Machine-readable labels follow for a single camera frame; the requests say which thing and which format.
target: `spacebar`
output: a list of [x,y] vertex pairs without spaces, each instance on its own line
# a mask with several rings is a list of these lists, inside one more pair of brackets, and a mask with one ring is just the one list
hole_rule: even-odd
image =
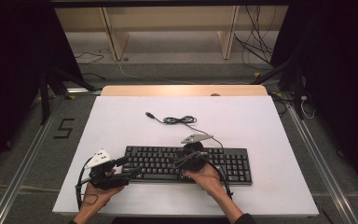
[[144,179],[177,179],[178,175],[151,175],[144,174]]

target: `white table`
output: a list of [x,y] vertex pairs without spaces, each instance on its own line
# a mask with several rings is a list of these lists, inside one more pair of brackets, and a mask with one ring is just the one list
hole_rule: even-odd
[[[212,134],[224,147],[248,148],[254,184],[234,187],[233,200],[254,216],[315,217],[318,210],[298,167],[282,123],[269,96],[100,96],[92,108],[74,160],[53,212],[77,212],[75,184],[85,161],[99,149],[114,159],[125,147],[180,147],[195,131],[167,126],[159,119],[191,115],[194,128]],[[213,140],[205,147],[219,147]],[[223,212],[195,184],[130,183],[100,214],[114,217],[221,217]]]

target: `hand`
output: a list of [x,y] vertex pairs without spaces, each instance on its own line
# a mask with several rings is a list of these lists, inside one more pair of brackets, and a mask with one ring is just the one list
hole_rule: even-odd
[[191,171],[183,171],[182,175],[190,176],[200,187],[205,189],[222,208],[230,223],[235,223],[236,220],[243,215],[243,212],[240,210],[240,208],[227,196],[223,190],[222,186],[220,185],[219,174],[210,164],[205,164],[205,166],[196,173]]
[[114,189],[96,189],[91,183],[87,183],[86,192],[84,194],[83,203],[80,211],[74,219],[77,224],[87,223],[101,210],[113,197],[113,195],[121,192],[124,187]]
[[215,197],[219,193],[225,193],[220,185],[219,174],[208,163],[196,173],[184,170],[182,171],[182,175],[190,176],[200,187],[205,189],[210,196]]

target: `black keyboard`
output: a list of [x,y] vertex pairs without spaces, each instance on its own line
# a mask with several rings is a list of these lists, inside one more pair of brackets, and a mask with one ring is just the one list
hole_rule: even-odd
[[[135,147],[126,148],[129,162],[123,165],[122,173],[136,167],[142,167],[141,173],[133,182],[167,183],[194,182],[182,176],[179,169],[172,167],[169,158],[176,157],[175,151],[180,147]],[[246,148],[205,147],[208,158],[220,171],[226,173],[230,185],[251,185],[252,176]]]

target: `left hand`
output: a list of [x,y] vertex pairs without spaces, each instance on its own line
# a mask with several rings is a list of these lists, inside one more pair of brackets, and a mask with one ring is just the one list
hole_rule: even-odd
[[80,211],[74,219],[77,224],[87,223],[94,217],[113,197],[113,195],[121,192],[123,187],[114,189],[96,189],[91,183],[87,183],[86,192],[84,194],[83,203],[81,204]]

